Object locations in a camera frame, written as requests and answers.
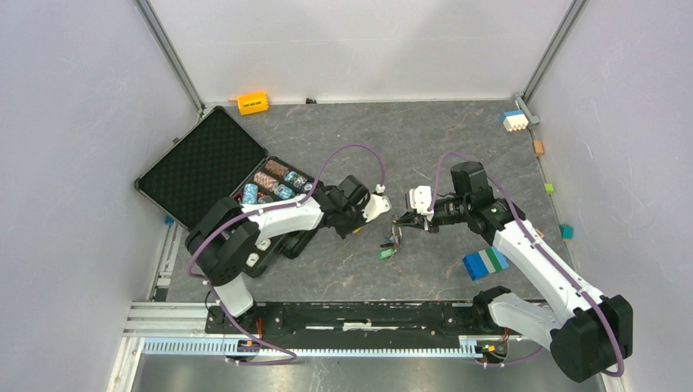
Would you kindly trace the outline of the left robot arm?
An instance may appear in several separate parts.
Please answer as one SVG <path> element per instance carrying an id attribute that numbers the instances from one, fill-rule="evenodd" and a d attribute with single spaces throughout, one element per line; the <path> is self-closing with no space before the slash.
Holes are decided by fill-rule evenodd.
<path id="1" fill-rule="evenodd" d="M 354 176 L 339 185 L 315 181 L 309 191 L 264 204 L 239 204 L 232 197 L 217 201 L 185 240 L 192 263 L 202 271 L 221 305 L 225 321 L 236 332 L 256 324 L 254 299 L 244 276 L 259 266 L 251 255 L 257 245 L 286 234 L 332 228 L 341 238 L 389 212 L 383 185 L 374 192 Z"/>

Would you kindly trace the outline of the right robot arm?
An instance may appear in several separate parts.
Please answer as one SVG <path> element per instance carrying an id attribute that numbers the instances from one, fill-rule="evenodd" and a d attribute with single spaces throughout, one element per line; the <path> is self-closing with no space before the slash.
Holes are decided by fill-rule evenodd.
<path id="1" fill-rule="evenodd" d="M 621 295 L 608 297 L 572 270 L 539 237 L 502 186 L 479 162 L 450 170 L 454 193 L 438 198 L 422 185 L 405 196 L 408 211 L 399 226 L 435 233 L 443 225 L 466 224 L 507 257 L 543 296 L 542 307 L 497 286 L 472 300 L 472 323 L 483 333 L 507 328 L 547 349 L 572 381 L 598 373 L 620 377 L 633 352 L 633 308 Z"/>

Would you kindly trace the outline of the keyring with keys bunch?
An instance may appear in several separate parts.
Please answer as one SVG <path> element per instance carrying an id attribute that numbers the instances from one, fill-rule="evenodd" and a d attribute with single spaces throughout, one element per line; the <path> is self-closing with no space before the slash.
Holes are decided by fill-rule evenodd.
<path id="1" fill-rule="evenodd" d="M 380 245 L 378 253 L 379 260 L 391 259 L 400 249 L 403 243 L 402 230 L 396 220 L 392 221 L 391 231 L 384 238 L 384 242 Z"/>

